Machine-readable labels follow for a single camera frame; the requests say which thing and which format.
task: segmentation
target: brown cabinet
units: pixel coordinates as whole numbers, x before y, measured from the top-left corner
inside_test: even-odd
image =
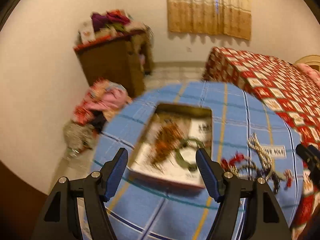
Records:
[[[146,32],[133,31],[75,51],[90,86],[97,79],[104,78],[123,85],[132,98],[144,92],[144,73],[150,73],[153,68]],[[141,68],[139,54],[145,55],[144,68]]]

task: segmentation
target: white wall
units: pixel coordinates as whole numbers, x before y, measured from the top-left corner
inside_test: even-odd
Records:
[[[78,25],[113,8],[152,28],[156,62],[205,61],[214,45],[291,62],[320,54],[320,26],[303,0],[252,0],[250,42],[168,33],[166,0],[22,0],[0,32],[0,159],[43,192],[65,150],[62,126],[88,88],[72,49]]]
[[[166,0],[119,0],[155,34],[155,61],[205,61],[212,46],[273,55],[289,62],[320,54],[320,25],[303,0],[252,0],[252,40],[167,32]]]

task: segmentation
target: green bangle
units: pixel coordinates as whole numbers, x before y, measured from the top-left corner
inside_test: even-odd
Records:
[[[176,159],[177,164],[181,168],[188,169],[190,172],[193,172],[198,169],[197,164],[196,163],[189,163],[189,162],[185,161],[180,153],[180,149],[183,148],[183,145],[185,145],[185,143],[188,143],[189,141],[196,142],[198,148],[204,148],[204,144],[201,141],[199,141],[198,139],[195,139],[195,138],[182,139],[180,141],[179,147],[174,149],[176,152],[175,159]]]

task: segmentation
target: open box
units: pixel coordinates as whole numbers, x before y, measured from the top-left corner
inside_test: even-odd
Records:
[[[211,156],[212,119],[210,108],[160,103],[131,153],[127,165],[131,175],[183,188],[205,188],[196,167],[196,150],[202,145]],[[158,145],[155,142],[159,141],[159,132],[168,125],[179,127],[183,137],[176,140],[175,149],[165,161],[153,165],[151,160],[156,156]]]

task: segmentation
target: checkered blanket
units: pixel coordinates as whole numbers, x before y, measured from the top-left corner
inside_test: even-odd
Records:
[[[91,171],[99,170],[120,147],[132,151],[150,115],[159,102],[177,102],[210,107],[213,113],[212,159],[230,159],[236,151],[252,157],[248,136],[256,132],[262,144],[283,145],[285,159],[275,161],[276,170],[290,169],[292,187],[276,198],[288,224],[300,201],[303,181],[302,161],[294,154],[299,135],[273,111],[234,85],[218,82],[175,84],[145,93],[127,106],[108,124],[96,149]],[[148,184],[125,171],[116,195],[106,203],[109,219],[119,240],[133,239],[206,239],[217,214],[218,204],[206,189],[200,192]],[[239,239],[244,221],[244,201],[239,208],[233,239]],[[83,227],[90,238],[88,225]]]
[[[252,94],[301,135],[305,145],[320,146],[320,89],[298,68],[279,58],[213,47],[205,80],[230,82]],[[318,189],[304,176],[304,198],[294,221],[296,239],[320,203]]]

